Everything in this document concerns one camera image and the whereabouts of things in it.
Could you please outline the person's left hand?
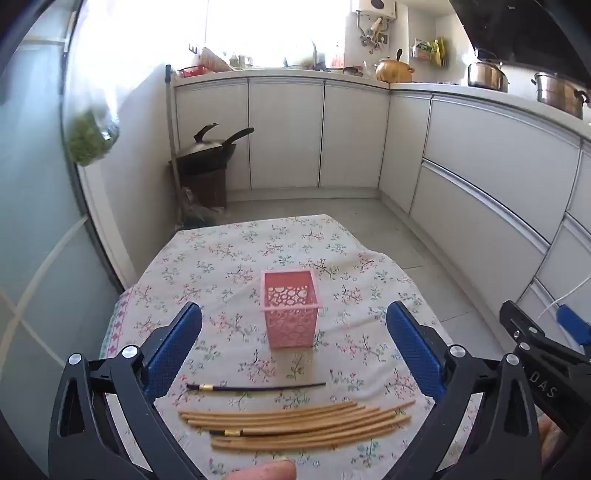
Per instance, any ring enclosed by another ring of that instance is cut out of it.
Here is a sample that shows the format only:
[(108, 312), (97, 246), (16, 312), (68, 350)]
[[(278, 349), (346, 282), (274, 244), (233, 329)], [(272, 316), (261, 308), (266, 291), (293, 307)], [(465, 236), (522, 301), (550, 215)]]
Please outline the person's left hand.
[(286, 458), (277, 458), (269, 463), (235, 470), (223, 480), (296, 480), (297, 467)]

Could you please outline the person's right hand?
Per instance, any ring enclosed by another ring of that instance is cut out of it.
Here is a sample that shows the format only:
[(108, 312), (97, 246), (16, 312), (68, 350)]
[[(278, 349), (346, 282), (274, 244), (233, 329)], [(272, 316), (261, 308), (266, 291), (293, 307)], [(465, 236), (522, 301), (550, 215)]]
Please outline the person's right hand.
[(571, 439), (547, 415), (538, 418), (543, 473), (552, 479), (567, 479), (569, 467), (564, 461)]

